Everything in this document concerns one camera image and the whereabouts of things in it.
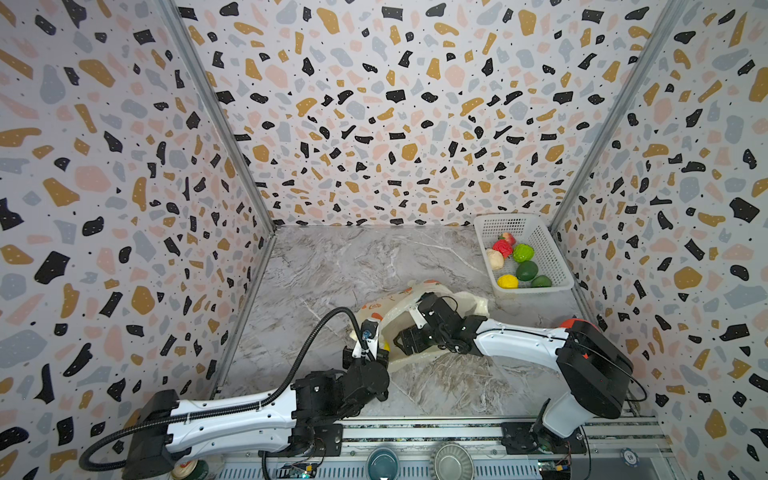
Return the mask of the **yellow translucent plastic bag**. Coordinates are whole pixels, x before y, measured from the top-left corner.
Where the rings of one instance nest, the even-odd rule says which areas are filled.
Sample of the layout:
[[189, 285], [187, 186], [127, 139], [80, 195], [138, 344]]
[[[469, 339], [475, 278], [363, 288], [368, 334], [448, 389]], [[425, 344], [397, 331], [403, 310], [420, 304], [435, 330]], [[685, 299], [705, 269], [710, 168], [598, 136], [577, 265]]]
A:
[[410, 327], [416, 327], [420, 320], [415, 320], [418, 300], [423, 294], [435, 293], [439, 297], [449, 296], [447, 303], [457, 309], [461, 317], [479, 315], [489, 317], [489, 300], [467, 291], [452, 292], [444, 284], [435, 280], [423, 282], [411, 281], [403, 291], [387, 294], [380, 299], [368, 302], [356, 313], [359, 320], [373, 319], [379, 322], [379, 340], [389, 347], [388, 371], [394, 373], [407, 365], [418, 362], [432, 362], [446, 353], [437, 346], [431, 346], [421, 353], [406, 355], [395, 344], [397, 334]]

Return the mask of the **beige peach toy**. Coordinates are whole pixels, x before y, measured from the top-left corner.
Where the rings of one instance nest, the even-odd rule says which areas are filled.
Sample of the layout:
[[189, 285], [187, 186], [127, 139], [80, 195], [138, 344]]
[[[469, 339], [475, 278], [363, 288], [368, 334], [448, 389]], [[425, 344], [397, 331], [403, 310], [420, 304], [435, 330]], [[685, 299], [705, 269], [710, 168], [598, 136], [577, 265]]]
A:
[[502, 253], [494, 249], [486, 250], [486, 259], [492, 271], [501, 270], [505, 264], [505, 258]]

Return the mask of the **dark green avocado toy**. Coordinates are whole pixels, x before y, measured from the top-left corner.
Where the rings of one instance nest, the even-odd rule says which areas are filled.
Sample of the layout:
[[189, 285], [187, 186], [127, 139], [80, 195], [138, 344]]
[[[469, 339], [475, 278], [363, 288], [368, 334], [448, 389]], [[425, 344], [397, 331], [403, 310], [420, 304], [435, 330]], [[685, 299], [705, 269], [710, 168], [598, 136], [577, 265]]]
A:
[[520, 282], [531, 282], [539, 274], [538, 265], [532, 261], [527, 260], [518, 264], [515, 276]]

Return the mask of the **bright green fruit toy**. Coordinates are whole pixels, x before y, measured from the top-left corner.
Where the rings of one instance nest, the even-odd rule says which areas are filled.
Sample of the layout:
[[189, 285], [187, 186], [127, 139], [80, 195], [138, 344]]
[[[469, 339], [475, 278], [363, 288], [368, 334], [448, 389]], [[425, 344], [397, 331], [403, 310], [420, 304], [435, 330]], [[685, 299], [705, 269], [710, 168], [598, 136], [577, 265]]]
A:
[[535, 250], [532, 246], [524, 243], [517, 243], [512, 255], [513, 260], [518, 263], [524, 263], [531, 261], [535, 255]]

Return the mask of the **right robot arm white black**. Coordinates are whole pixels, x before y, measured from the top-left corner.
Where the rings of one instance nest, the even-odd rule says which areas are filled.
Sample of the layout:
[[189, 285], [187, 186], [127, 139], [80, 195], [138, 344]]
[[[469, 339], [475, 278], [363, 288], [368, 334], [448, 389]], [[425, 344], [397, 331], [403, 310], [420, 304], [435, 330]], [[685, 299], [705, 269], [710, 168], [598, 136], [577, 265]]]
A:
[[505, 324], [490, 318], [482, 297], [411, 291], [381, 321], [393, 363], [444, 353], [511, 358], [559, 372], [568, 389], [545, 401], [532, 422], [507, 422], [502, 444], [510, 454], [586, 451], [581, 427], [593, 418], [622, 415], [633, 364], [588, 321], [557, 328]]

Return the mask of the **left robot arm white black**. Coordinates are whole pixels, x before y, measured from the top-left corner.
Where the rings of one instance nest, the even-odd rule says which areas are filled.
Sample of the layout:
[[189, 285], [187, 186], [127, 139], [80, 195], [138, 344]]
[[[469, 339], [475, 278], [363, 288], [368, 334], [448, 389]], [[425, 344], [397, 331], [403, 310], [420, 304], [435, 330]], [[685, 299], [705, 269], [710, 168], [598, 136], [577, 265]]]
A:
[[292, 456], [340, 451], [341, 420], [388, 397], [389, 352], [374, 360], [343, 352], [340, 370], [313, 371], [272, 399], [269, 393], [211, 401], [182, 400], [174, 390], [144, 406], [132, 436], [125, 479], [149, 479], [191, 460], [243, 451]]

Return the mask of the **green fruit in basket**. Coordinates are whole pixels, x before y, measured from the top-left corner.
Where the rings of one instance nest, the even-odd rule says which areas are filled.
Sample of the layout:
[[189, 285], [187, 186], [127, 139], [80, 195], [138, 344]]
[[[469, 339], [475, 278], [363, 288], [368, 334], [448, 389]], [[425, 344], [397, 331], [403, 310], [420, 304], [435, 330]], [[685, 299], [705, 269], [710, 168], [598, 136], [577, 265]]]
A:
[[546, 275], [539, 275], [531, 281], [532, 288], [550, 288], [552, 280]]

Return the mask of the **teal bowl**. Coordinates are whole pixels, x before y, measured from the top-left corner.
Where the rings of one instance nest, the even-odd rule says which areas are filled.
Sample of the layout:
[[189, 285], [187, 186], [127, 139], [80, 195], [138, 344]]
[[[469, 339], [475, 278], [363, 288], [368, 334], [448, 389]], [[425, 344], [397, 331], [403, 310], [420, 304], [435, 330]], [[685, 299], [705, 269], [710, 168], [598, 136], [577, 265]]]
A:
[[386, 447], [374, 450], [366, 461], [366, 478], [369, 480], [396, 480], [399, 470], [396, 453]]

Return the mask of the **small red strawberry toy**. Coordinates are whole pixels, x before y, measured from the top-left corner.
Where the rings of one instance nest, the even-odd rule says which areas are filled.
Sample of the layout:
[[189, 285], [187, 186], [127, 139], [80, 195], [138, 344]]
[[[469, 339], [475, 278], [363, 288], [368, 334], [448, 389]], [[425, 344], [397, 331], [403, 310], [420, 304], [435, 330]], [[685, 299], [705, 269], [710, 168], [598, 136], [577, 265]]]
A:
[[508, 233], [508, 232], [502, 233], [500, 235], [500, 239], [506, 241], [510, 245], [514, 245], [516, 243], [515, 237], [511, 233]]

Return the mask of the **grey ribbed plate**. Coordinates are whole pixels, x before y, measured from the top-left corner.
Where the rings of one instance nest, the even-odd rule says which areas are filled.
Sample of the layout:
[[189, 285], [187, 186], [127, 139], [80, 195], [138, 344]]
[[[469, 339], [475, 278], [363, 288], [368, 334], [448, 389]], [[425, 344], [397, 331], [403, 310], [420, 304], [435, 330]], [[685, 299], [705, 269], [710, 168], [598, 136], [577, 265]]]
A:
[[437, 480], [472, 480], [474, 463], [469, 452], [457, 443], [441, 445], [432, 456], [432, 475]]

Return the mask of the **white plastic mesh basket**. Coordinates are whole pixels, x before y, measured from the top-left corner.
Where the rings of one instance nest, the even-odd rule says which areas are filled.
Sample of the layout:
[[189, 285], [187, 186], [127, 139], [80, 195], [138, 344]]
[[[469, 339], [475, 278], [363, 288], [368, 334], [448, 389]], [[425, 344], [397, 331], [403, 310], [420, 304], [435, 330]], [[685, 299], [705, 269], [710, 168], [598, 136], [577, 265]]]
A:
[[473, 226], [492, 290], [500, 299], [568, 291], [574, 278], [544, 221], [529, 214], [488, 214]]

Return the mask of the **tin can with label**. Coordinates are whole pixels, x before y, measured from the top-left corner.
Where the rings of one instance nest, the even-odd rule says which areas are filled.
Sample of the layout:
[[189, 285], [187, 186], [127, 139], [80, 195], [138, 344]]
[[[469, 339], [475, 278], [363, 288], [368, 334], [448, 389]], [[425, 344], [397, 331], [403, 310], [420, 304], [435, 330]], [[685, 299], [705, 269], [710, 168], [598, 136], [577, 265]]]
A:
[[172, 480], [206, 480], [210, 469], [204, 460], [190, 460], [174, 467], [170, 473]]

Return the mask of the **small round white token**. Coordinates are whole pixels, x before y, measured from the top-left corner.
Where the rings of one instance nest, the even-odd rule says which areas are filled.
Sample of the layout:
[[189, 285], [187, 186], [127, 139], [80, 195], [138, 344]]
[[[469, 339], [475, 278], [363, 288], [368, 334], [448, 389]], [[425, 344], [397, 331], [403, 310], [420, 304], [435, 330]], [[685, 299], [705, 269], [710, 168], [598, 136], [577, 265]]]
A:
[[625, 448], [621, 451], [621, 458], [631, 468], [636, 468], [639, 465], [638, 455], [630, 448]]

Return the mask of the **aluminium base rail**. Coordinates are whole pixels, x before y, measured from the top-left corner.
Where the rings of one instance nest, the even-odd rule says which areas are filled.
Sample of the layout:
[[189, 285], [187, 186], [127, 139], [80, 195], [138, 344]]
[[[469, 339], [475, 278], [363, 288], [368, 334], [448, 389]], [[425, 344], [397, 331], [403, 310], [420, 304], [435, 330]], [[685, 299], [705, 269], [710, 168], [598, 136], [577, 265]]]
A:
[[313, 454], [230, 454], [220, 479], [681, 479], [650, 418], [593, 419], [565, 440], [533, 441], [529, 418], [346, 420]]

